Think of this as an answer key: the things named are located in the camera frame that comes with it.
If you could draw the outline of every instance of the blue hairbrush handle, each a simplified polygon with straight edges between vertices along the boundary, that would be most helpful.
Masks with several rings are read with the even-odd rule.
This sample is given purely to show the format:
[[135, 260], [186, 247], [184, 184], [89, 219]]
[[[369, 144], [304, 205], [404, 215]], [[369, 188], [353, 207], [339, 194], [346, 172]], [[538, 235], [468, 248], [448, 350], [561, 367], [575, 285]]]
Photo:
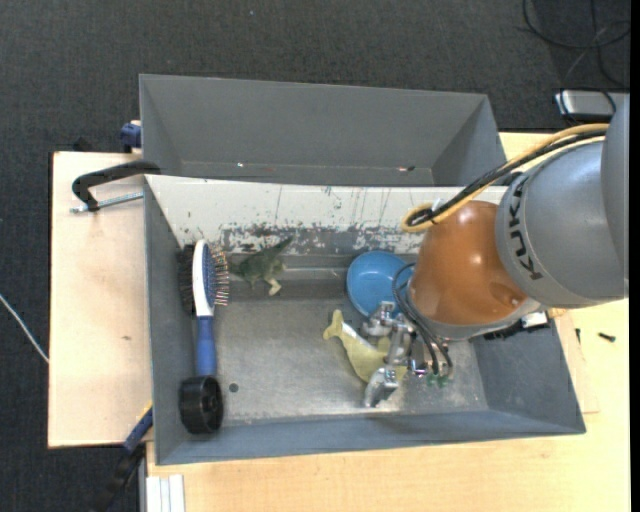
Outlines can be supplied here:
[[196, 373], [215, 375], [218, 370], [216, 345], [213, 341], [213, 317], [198, 317], [198, 338], [196, 340]]

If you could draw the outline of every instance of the blue bowl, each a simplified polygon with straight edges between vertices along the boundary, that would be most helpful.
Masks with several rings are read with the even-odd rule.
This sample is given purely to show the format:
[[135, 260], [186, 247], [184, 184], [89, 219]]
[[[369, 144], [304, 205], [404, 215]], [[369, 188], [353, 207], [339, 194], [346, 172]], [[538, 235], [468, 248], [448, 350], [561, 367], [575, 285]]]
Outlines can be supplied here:
[[[358, 256], [347, 270], [347, 295], [354, 307], [364, 316], [375, 312], [382, 301], [396, 302], [393, 297], [393, 277], [406, 264], [386, 251], [370, 251]], [[400, 274], [398, 284], [413, 274], [409, 267]]]

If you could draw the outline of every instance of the wooden board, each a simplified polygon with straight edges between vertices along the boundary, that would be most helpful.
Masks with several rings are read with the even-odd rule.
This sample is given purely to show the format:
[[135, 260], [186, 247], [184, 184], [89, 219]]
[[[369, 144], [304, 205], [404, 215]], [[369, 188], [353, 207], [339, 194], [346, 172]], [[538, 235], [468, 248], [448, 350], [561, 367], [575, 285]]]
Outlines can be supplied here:
[[[49, 446], [122, 442], [151, 398], [142, 201], [73, 214], [86, 172], [136, 155], [56, 153], [51, 213]], [[141, 190], [142, 178], [96, 188]]]

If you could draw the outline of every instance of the yellow cable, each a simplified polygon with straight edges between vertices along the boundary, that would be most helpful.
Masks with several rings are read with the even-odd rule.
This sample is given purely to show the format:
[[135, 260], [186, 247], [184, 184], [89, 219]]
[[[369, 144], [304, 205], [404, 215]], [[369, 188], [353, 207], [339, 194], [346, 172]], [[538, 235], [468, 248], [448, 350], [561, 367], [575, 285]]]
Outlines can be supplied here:
[[[525, 158], [525, 157], [535, 153], [536, 151], [539, 151], [542, 148], [547, 147], [547, 146], [549, 146], [549, 145], [551, 145], [551, 144], [553, 144], [555, 142], [558, 142], [559, 140], [562, 140], [562, 139], [564, 139], [566, 137], [570, 137], [570, 136], [573, 136], [573, 135], [579, 135], [581, 133], [587, 133], [587, 132], [596, 131], [596, 130], [606, 130], [608, 127], [609, 127], [609, 125], [606, 124], [606, 123], [593, 123], [593, 124], [584, 124], [584, 125], [580, 125], [580, 126], [573, 126], [571, 128], [567, 128], [566, 130], [561, 130], [561, 131], [559, 131], [557, 133], [549, 135], [548, 137], [546, 137], [545, 139], [541, 140], [537, 144], [534, 144], [530, 148], [527, 148], [525, 151], [523, 151], [522, 153], [520, 153], [519, 155], [515, 156], [514, 158], [512, 158], [511, 160], [506, 162], [504, 165], [502, 165], [498, 169], [498, 171], [500, 169], [503, 169], [507, 165], [510, 165], [513, 162], [516, 162], [516, 161], [518, 161], [518, 160], [520, 160], [522, 158]], [[420, 224], [415, 224], [413, 226], [411, 226], [409, 224], [409, 221], [417, 213], [425, 211], [425, 210], [428, 210], [429, 208], [431, 208], [433, 206], [433, 203], [432, 202], [423, 203], [423, 204], [421, 204], [419, 206], [411, 208], [407, 212], [407, 214], [402, 218], [402, 220], [400, 221], [400, 228], [405, 233], [419, 233], [420, 231], [424, 231], [424, 230], [428, 229], [429, 227], [431, 227], [434, 224], [438, 224], [439, 222], [442, 222], [449, 215], [451, 215], [452, 213], [454, 213], [457, 210], [459, 210], [460, 208], [462, 208], [465, 204], [467, 204], [473, 198], [477, 197], [484, 190], [486, 190], [493, 183], [493, 181], [487, 183], [483, 187], [480, 187], [478, 190], [472, 192], [467, 197], [465, 197], [464, 199], [460, 200], [459, 202], [457, 202], [456, 204], [454, 204], [453, 206], [451, 206], [450, 208], [448, 208], [447, 210], [442, 212], [440, 215], [435, 216], [433, 219], [421, 222]]]

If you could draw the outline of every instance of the green toy dinosaur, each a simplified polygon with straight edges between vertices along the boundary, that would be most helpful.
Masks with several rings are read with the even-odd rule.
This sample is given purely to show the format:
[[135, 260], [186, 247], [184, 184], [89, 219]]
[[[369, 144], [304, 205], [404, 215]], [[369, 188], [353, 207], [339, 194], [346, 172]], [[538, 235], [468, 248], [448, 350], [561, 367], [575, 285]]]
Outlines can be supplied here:
[[242, 277], [251, 285], [251, 288], [255, 286], [258, 280], [263, 279], [271, 285], [269, 295], [275, 295], [282, 288], [275, 276], [285, 269], [282, 261], [278, 259], [278, 255], [291, 243], [291, 240], [293, 240], [293, 237], [252, 254], [238, 265], [232, 264], [231, 272]]

